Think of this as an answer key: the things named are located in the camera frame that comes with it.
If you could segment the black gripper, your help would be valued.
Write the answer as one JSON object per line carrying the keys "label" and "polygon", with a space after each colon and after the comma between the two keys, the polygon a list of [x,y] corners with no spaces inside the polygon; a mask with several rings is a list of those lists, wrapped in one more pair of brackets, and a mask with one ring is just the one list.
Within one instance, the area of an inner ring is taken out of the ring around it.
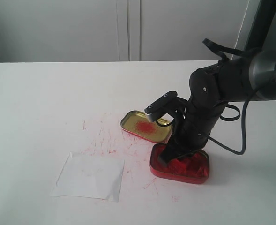
{"label": "black gripper", "polygon": [[173,133],[167,144],[160,143],[162,149],[158,161],[163,167],[177,159],[192,157],[208,142],[208,136],[226,107],[221,102],[212,108],[197,105],[193,99],[179,98],[179,116],[175,120]]}

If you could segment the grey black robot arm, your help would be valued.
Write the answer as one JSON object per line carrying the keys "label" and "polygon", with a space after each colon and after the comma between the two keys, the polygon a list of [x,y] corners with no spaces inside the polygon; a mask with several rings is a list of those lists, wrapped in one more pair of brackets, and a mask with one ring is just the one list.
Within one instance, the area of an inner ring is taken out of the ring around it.
{"label": "grey black robot arm", "polygon": [[276,51],[252,52],[200,68],[191,74],[189,85],[188,100],[174,91],[162,97],[163,113],[173,117],[172,135],[159,155],[163,165],[202,149],[230,102],[244,103],[241,129],[245,130],[249,102],[276,100]]}

